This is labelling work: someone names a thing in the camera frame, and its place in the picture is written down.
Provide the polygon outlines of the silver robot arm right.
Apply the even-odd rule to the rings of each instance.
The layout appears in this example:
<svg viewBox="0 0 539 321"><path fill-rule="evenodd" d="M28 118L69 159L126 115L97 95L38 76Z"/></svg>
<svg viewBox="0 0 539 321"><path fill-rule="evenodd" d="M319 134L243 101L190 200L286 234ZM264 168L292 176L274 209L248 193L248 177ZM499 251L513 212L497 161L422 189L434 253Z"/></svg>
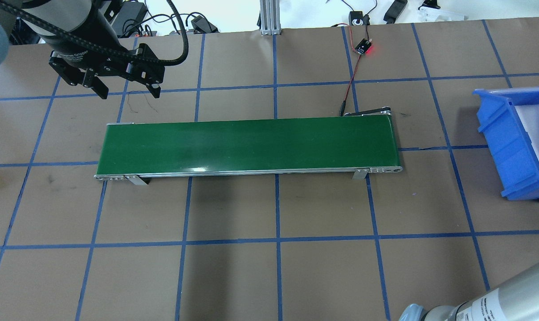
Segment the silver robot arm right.
<svg viewBox="0 0 539 321"><path fill-rule="evenodd" d="M483 295L453 307L411 304L400 321L539 321L539 263Z"/></svg>

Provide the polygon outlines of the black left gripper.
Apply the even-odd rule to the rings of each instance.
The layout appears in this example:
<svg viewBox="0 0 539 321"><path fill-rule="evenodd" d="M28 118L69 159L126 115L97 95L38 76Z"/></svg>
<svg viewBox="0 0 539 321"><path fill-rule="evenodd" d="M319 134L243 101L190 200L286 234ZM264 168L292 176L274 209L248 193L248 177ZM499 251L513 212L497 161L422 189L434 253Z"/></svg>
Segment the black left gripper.
<svg viewBox="0 0 539 321"><path fill-rule="evenodd" d="M165 71L162 65L134 62L130 57L111 57L71 43L52 43L50 46L53 51L49 65L68 85L83 85L86 74L90 74L93 76L91 89L101 99L107 99L109 88L99 77L121 76L146 85L153 98L158 99L161 96L161 82Z"/></svg>

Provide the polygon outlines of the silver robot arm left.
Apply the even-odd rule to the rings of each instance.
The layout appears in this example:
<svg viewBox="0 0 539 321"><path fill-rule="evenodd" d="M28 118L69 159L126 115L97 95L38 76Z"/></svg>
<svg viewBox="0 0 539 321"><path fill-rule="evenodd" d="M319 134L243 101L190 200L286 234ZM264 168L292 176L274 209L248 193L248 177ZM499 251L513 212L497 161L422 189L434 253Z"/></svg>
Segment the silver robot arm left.
<svg viewBox="0 0 539 321"><path fill-rule="evenodd" d="M161 60L146 44L127 49L92 0L0 0L0 13L23 21L52 52L49 65L70 86L91 89L106 99L103 77L121 77L144 85L155 98L170 60Z"/></svg>

